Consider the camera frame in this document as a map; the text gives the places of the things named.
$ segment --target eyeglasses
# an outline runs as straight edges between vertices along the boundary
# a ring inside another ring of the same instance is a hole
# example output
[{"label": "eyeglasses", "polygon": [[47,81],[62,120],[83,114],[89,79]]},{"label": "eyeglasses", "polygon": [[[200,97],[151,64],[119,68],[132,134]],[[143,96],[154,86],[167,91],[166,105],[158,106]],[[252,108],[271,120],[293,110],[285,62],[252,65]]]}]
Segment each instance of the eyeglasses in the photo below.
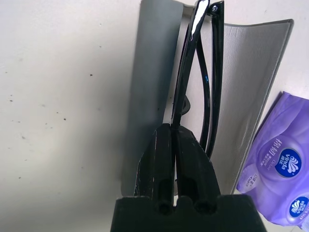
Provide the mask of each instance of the eyeglasses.
[{"label": "eyeglasses", "polygon": [[[212,17],[212,93],[210,92],[209,76],[200,35],[202,24],[207,15]],[[214,148],[219,122],[223,74],[223,46],[224,2],[216,2],[210,5],[210,0],[197,1],[183,43],[174,95],[171,128],[172,130],[178,130],[181,117],[185,113],[183,110],[184,104],[186,106],[190,104],[185,93],[196,50],[204,91],[204,119],[199,143],[209,158]]]}]

